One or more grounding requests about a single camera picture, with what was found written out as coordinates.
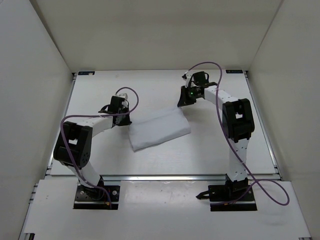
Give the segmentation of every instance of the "folded cloth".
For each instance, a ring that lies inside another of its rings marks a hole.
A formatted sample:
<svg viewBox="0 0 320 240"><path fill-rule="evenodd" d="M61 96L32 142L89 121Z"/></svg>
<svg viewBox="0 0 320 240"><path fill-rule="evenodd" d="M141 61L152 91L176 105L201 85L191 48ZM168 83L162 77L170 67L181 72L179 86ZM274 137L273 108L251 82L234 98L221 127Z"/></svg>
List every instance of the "folded cloth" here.
<svg viewBox="0 0 320 240"><path fill-rule="evenodd" d="M167 108L149 116L132 120L129 138L133 151L158 145L191 133L188 120L181 108Z"/></svg>

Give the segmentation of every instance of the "white table surface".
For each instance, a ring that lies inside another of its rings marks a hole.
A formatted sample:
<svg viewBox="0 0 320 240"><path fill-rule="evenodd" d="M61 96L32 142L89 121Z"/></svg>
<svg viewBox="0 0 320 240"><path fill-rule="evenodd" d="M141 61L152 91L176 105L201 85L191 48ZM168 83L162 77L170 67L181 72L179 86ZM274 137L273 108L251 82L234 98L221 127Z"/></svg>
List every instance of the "white table surface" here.
<svg viewBox="0 0 320 240"><path fill-rule="evenodd" d="M25 233L34 240L298 240L310 237L291 182L279 206L253 187L258 211L210 212L206 181L122 181L118 210L73 209L77 179L41 180ZM263 186L278 201L282 190Z"/></svg>
<svg viewBox="0 0 320 240"><path fill-rule="evenodd" d="M205 70L210 81L217 82L218 70ZM96 115L109 104L117 89L127 86L139 94L140 103L130 114L131 120L142 118L163 108L176 106L185 82L184 70L96 71L95 75L77 76L67 115ZM262 131L251 94L243 74L223 71L222 89L237 98L251 101L255 130L247 149L247 165L254 174L273 174L274 165ZM129 90L131 108L136 98ZM128 126L114 127L92 139L90 162L101 175L221 175L229 165L229 147L220 128L215 106L199 99L182 108L191 126L191 134L133 152ZM53 161L51 175L72 175Z"/></svg>

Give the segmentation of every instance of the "metal frame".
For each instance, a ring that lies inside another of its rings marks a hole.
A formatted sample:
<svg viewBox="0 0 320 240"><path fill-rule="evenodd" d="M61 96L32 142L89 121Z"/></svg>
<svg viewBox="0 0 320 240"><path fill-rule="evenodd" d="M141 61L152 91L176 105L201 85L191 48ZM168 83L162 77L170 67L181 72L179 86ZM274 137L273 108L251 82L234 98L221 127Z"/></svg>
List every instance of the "metal frame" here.
<svg viewBox="0 0 320 240"><path fill-rule="evenodd" d="M254 108L256 110L256 114L257 114L259 122L261 124L262 132L263 132L263 135L264 135L264 139L265 139L266 145L267 145L267 147L269 149L269 154L270 154L271 160L273 162L274 167L277 169L279 175L281 176L281 173L280 173L280 171L278 169L277 159L276 159L274 150L273 150L273 148L271 146L271 142L270 142L270 139L268 137L264 121L263 121L263 119L261 117L261 114L260 114L260 111L259 111L259 108L258 108L258 102L257 102L257 100L255 98L255 95L254 95L254 93L252 91L252 88L251 88L251 85L250 85L250 82L249 82L248 71L244 71L243 74L244 74L244 77L245 77L245 80L246 80L246 84L248 85L248 88L249 88L249 91L250 91L250 95L251 95L251 98L252 98L252 101L253 101Z"/></svg>
<svg viewBox="0 0 320 240"><path fill-rule="evenodd" d="M254 96L254 94L252 92L252 88L251 88L250 83L249 83L248 72L247 71L243 71L243 75L245 77L246 84L247 84L247 86L249 88L250 95L252 97L254 108L256 110L259 122L261 124L263 136L264 136L266 145L268 147L269 154L270 154L273 166L275 168L275 172L278 173L280 175L280 177L281 177L281 174L279 173L279 170L278 170L277 160L276 160L274 151L272 149L272 146L271 146L271 143L270 143L270 140L269 140L269 137L268 137L264 122L262 120L262 117L261 117L261 114L260 114L260 111L259 111L259 108L258 108L258 104L257 104L256 98L255 98L255 96ZM72 97L72 93L73 93L73 90L74 90L74 86L75 86L75 83L76 83L76 80L77 80L77 76L78 76L78 73L75 73L74 76L73 76L72 87L71 87L71 90L70 90L70 93L69 93L68 101L67 101L66 106L65 106L65 111L64 111L63 117L65 117L66 114L67 114L67 111L68 111L68 108L69 108L69 104L70 104L70 101L71 101L71 97ZM59 131L58 131L58 133L56 135L56 139L54 141L54 144L56 144L58 136L59 136ZM48 168L47 168L47 171L46 171L46 174L45 174L46 176L49 175L50 172L51 172L51 167L52 167L52 163L53 163L53 159L54 159L53 158L53 150L54 150L54 146L52 147L52 152L51 152L51 155L50 155L50 159L48 161L48 165L47 165ZM108 175L108 176L103 176L103 177L104 177L104 179L110 179L110 180L112 179L111 181L113 181L113 179L117 179L117 181L121 181L121 180L124 180L124 181L141 181L141 179L150 179L148 181L153 181L153 179L155 181L168 181L168 180L174 181L175 179L178 180L178 181L195 181L195 180L208 180L208 179L212 180L216 176L217 175L167 175L167 176L164 176L164 175L162 175L162 176L161 175L149 175L149 176L143 176L143 175L142 176L138 176L138 175L137 176L130 176L130 175L115 175L115 176L112 176L112 175Z"/></svg>
<svg viewBox="0 0 320 240"><path fill-rule="evenodd" d="M75 87L75 83L76 83L76 79L77 79L77 73L75 73L73 75L73 78L72 78L72 83L71 83L71 89L70 89L70 92L69 92L69 97L68 97L68 101L67 103L65 104L65 107L64 107L64 112L63 112L63 118L66 116L67 114L67 111L68 111L68 108L69 108L69 104L70 104L70 100L71 100L71 96L72 96L72 93L74 91L74 87ZM54 145L52 146L52 151L51 151L51 154L50 154L50 159L48 161L48 167L50 167L52 165L52 161L54 159L54 149L55 149L55 145L56 145L56 142L58 140L58 137L59 137L59 128L57 129L57 134L56 134L56 137L55 137L55 140L54 140Z"/></svg>

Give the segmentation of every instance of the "black joint housing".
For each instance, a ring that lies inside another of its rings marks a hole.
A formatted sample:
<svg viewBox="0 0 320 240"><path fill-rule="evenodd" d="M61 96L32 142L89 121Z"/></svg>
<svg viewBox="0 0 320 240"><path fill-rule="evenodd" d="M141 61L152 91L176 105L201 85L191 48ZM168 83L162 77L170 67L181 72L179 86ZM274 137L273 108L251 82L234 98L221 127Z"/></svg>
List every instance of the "black joint housing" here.
<svg viewBox="0 0 320 240"><path fill-rule="evenodd" d="M66 121L63 124L63 131L71 150L72 156L78 168L87 165L91 154L92 127L80 126L74 122ZM77 140L76 144L70 143L70 140ZM53 158L67 166L73 166L73 163L67 152L61 132L53 150Z"/></svg>
<svg viewBox="0 0 320 240"><path fill-rule="evenodd" d="M222 105L222 124L227 137L235 143L241 139L250 139L255 130L250 101L244 98L225 102Z"/></svg>
<svg viewBox="0 0 320 240"><path fill-rule="evenodd" d="M198 71L193 75L193 82L197 86L203 86L209 83L209 74L204 71Z"/></svg>

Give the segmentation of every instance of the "black mounting bracket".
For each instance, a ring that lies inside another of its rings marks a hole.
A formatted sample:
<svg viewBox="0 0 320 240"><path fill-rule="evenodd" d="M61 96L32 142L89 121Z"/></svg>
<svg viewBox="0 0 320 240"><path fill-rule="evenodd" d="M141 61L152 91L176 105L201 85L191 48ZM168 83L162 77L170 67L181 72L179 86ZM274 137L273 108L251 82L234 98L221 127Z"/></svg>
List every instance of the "black mounting bracket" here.
<svg viewBox="0 0 320 240"><path fill-rule="evenodd" d="M96 210L118 210L120 186L118 185L104 185L111 199L111 209L108 199L105 194L101 194L99 198L93 198L88 194L88 188L79 184L76 189L73 209L96 209Z"/></svg>
<svg viewBox="0 0 320 240"><path fill-rule="evenodd" d="M239 184L246 182L246 186L238 190L234 188ZM255 195L252 189L250 189L242 198L240 198L249 187L248 179L235 182L235 185L230 184L227 179L224 185L209 185L208 191L201 192L196 196L197 199L209 199L211 212L239 212L239 211L257 211L257 205L255 201ZM215 204L221 202L235 201L229 204Z"/></svg>

